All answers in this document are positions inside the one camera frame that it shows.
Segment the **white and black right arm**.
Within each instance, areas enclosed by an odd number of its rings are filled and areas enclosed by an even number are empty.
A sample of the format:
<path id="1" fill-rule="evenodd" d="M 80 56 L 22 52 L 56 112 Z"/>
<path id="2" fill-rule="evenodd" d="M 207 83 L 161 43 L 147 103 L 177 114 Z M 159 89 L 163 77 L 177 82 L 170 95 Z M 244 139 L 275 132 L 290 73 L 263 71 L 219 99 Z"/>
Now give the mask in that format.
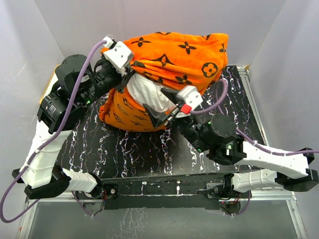
<path id="1" fill-rule="evenodd" d="M 154 127 L 172 125 L 200 153 L 220 165 L 252 165 L 259 171 L 233 173 L 224 176 L 223 184 L 207 189 L 220 197 L 265 187 L 282 187 L 288 191 L 307 192 L 319 183 L 319 174 L 310 169 L 314 155 L 309 149 L 297 153 L 278 150 L 247 141 L 236 124 L 223 114 L 216 114 L 205 123 L 199 123 L 191 110 L 202 103 L 201 94 L 194 86 L 181 91 L 162 88 L 161 92 L 175 104 L 170 113 L 160 113 L 144 104 Z"/>

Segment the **orange patterned plush pillowcase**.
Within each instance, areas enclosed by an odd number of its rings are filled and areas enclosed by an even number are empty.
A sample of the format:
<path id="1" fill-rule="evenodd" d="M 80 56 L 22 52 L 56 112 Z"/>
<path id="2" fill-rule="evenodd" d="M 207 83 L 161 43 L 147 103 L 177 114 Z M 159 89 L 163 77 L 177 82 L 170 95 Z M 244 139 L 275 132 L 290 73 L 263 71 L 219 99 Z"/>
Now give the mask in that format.
<path id="1" fill-rule="evenodd" d="M 156 32 L 125 40 L 133 52 L 130 66 L 147 79 L 164 88 L 182 90 L 195 86 L 200 94 L 216 82 L 227 66 L 225 33 L 189 35 L 176 32 Z M 99 119 L 103 123 L 125 131 L 152 132 L 165 127 L 153 127 L 150 117 L 129 94 L 127 87 L 120 94 L 109 92 L 100 106 Z"/>

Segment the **white pillow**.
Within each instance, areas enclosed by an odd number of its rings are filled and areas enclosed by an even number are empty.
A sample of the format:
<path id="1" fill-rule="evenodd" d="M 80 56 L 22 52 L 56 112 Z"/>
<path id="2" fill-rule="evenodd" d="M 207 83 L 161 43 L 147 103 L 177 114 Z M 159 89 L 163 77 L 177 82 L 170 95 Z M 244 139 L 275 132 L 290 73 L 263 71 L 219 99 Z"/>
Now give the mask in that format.
<path id="1" fill-rule="evenodd" d="M 173 110 L 175 105 L 160 91 L 164 86 L 135 73 L 127 83 L 131 97 L 141 106 L 147 104 L 157 112 Z"/>

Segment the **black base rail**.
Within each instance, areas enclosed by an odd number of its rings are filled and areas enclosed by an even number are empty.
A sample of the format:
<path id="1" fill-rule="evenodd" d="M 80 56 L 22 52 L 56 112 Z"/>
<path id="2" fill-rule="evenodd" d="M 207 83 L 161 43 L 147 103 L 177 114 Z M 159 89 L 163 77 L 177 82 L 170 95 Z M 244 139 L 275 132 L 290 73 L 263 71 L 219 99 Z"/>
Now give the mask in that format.
<path id="1" fill-rule="evenodd" d="M 126 208 L 205 208 L 219 210 L 222 200 L 239 202 L 251 193 L 231 187 L 232 174 L 201 173 L 102 179 L 100 196 L 93 202 L 104 210 Z"/>

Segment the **white board with wooden frame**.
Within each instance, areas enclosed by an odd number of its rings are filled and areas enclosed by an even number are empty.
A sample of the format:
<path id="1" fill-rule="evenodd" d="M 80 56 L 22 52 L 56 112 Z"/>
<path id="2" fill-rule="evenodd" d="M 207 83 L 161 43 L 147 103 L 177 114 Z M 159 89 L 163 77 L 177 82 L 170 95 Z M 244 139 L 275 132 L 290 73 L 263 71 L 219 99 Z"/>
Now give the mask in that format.
<path id="1" fill-rule="evenodd" d="M 56 74 L 55 72 L 53 72 L 40 100 L 39 100 L 39 105 L 42 103 L 43 99 L 51 92 L 52 88 L 53 88 L 53 85 L 57 82 L 57 77 L 56 77 Z"/>

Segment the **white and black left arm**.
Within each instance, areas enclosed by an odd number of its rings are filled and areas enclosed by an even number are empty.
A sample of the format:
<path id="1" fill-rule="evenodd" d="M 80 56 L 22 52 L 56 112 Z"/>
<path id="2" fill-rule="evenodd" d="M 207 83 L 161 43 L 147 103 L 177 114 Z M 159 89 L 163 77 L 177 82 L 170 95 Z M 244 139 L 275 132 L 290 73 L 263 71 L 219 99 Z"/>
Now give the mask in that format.
<path id="1" fill-rule="evenodd" d="M 69 171 L 55 163 L 75 125 L 85 117 L 88 107 L 115 89 L 123 92 L 133 74 L 133 53 L 119 55 L 105 52 L 96 67 L 84 67 L 87 57 L 75 54 L 56 67 L 58 81 L 43 98 L 37 113 L 41 128 L 47 133 L 35 140 L 30 163 L 12 172 L 18 183 L 26 184 L 30 199 L 54 198 L 63 192 L 79 191 L 93 199 L 104 191 L 104 183 L 93 173 Z"/>

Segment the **aluminium frame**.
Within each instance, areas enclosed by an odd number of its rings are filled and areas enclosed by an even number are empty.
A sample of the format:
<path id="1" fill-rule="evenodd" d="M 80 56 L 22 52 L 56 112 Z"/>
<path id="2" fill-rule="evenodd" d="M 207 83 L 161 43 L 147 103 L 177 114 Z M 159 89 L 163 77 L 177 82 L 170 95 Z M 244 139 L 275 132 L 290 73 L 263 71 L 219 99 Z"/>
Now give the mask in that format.
<path id="1" fill-rule="evenodd" d="M 100 179 L 95 174 L 75 172 L 55 163 L 63 143 L 70 135 L 65 130 L 49 133 L 43 122 L 21 169 L 22 183 L 31 204 L 41 199 L 72 196 L 80 206 L 100 200 L 102 210 L 124 208 L 205 208 L 222 209 L 225 215 L 245 213 L 253 201 L 286 201 L 296 235 L 307 237 L 297 209 L 294 190 L 276 184 L 273 170 L 168 175 Z"/>

